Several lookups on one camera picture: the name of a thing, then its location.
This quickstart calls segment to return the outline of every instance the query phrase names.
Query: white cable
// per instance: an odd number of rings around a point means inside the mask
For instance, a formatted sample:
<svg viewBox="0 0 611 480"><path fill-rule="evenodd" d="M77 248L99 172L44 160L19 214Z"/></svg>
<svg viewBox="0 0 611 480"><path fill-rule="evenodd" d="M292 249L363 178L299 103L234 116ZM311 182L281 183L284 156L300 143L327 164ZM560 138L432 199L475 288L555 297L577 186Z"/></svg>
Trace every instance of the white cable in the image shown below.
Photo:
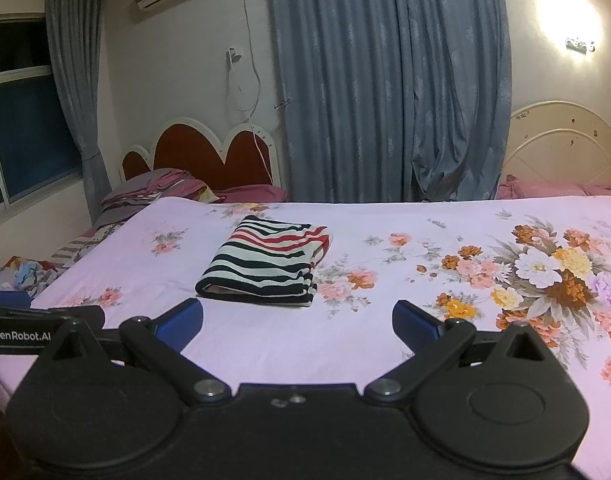
<svg viewBox="0 0 611 480"><path fill-rule="evenodd" d="M270 182L273 182L272 174L270 173L270 170L268 169L268 165L266 164L265 157L263 156L262 150L260 149L258 141L257 141L257 135L254 131L254 127L252 126L252 116L254 115L255 111L257 110L257 106L259 105L259 100L261 99L261 95L262 95L262 80L259 77L257 65L254 61L254 50L252 47L252 32L250 31L250 19L248 17L248 6L247 6L246 0L244 0L244 15L246 16L246 27L248 29L248 47L250 49L250 60L252 62L252 71L254 72L254 76L257 79L257 94L254 100L254 104L252 105L252 108L239 108L236 102L234 102L234 99L233 99L233 103L234 103L234 107L236 107L237 110L248 114L247 119L244 121L244 123L248 123L248 125L250 126L250 132L252 133L252 139L254 140L254 145L257 148L257 151L259 152L259 156L262 158L263 168L265 169L266 173L268 174ZM232 79L231 78L232 78L232 73L233 73L233 61L232 61L232 54L230 53L230 50L228 50L228 61L230 65L230 71L228 72L228 85L230 85L230 88L232 88ZM243 96L244 92L241 86L239 85L239 83L237 83L236 87L239 89L239 94Z"/></svg>

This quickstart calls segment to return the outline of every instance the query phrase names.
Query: folded striped sweater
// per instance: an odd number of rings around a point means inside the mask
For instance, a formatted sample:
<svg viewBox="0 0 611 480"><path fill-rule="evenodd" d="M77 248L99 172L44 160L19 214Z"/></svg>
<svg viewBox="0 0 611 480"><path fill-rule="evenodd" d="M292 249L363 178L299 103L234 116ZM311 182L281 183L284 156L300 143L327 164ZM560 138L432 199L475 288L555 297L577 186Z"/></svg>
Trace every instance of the folded striped sweater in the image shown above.
<svg viewBox="0 0 611 480"><path fill-rule="evenodd" d="M325 256L327 227L247 216L197 283L199 296L243 303L310 306L312 270Z"/></svg>

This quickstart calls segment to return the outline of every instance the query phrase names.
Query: arched headboard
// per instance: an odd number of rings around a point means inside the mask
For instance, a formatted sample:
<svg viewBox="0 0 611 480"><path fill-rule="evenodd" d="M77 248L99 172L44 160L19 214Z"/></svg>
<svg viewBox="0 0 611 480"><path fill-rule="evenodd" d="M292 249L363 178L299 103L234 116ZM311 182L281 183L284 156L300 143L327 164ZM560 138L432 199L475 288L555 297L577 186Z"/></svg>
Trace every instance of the arched headboard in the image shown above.
<svg viewBox="0 0 611 480"><path fill-rule="evenodd" d="M123 180L158 168L189 171L215 190L281 187L276 146L262 128L249 123L235 126L221 142L205 124L177 118L161 127L150 151L135 144L121 157Z"/></svg>
<svg viewBox="0 0 611 480"><path fill-rule="evenodd" d="M510 120L502 181L611 185L611 127L596 113L565 101L521 108Z"/></svg>

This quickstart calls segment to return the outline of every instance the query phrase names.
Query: curtain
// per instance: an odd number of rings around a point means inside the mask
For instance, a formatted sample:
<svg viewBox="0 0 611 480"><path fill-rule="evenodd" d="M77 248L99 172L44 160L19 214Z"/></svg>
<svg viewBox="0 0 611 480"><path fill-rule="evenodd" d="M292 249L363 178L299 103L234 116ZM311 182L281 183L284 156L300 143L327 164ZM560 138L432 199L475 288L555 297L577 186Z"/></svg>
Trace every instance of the curtain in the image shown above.
<svg viewBox="0 0 611 480"><path fill-rule="evenodd" d="M110 182L97 143L97 86L103 0L46 0L52 71L68 128L81 152L92 223Z"/></svg>
<svg viewBox="0 0 611 480"><path fill-rule="evenodd" d="M493 198L511 113L505 0L272 0L292 199Z"/></svg>

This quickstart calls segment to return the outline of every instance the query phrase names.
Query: floral bed sheet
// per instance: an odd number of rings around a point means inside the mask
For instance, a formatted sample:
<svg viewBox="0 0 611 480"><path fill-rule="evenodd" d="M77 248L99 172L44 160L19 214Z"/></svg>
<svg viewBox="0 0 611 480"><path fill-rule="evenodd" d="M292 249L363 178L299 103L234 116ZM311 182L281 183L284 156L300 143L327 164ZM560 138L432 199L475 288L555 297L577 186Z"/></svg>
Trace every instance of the floral bed sheet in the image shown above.
<svg viewBox="0 0 611 480"><path fill-rule="evenodd" d="M317 295L309 308L202 300L204 327L183 351L189 359L235 389L352 382L362 390L410 356L391 326L399 299L481 330L527 320L588 402L590 427L575 464L611 480L611 198L370 205L165 198L33 306L100 304L108 328L137 314L156 317L195 295L218 247L248 214L329 227ZM32 362L0 356L0 390L9 396Z"/></svg>

